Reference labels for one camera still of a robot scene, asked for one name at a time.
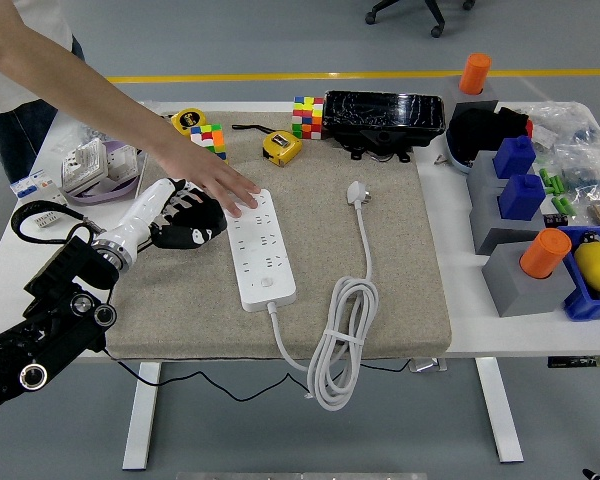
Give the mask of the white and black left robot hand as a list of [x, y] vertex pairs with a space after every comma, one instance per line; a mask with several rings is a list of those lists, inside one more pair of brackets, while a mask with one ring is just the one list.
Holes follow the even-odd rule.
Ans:
[[222, 233], [219, 202], [186, 180], [160, 179], [134, 201], [114, 229], [98, 235], [94, 249], [119, 270], [130, 268], [142, 245], [196, 249]]

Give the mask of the person's hand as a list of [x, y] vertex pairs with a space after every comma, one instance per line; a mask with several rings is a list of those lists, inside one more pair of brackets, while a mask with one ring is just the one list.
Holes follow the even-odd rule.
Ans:
[[190, 141], [173, 144], [160, 161], [170, 177], [194, 183], [217, 200], [232, 217], [241, 216], [235, 198], [251, 209], [258, 206], [254, 195], [260, 192], [260, 188], [255, 183], [225, 164], [217, 155]]

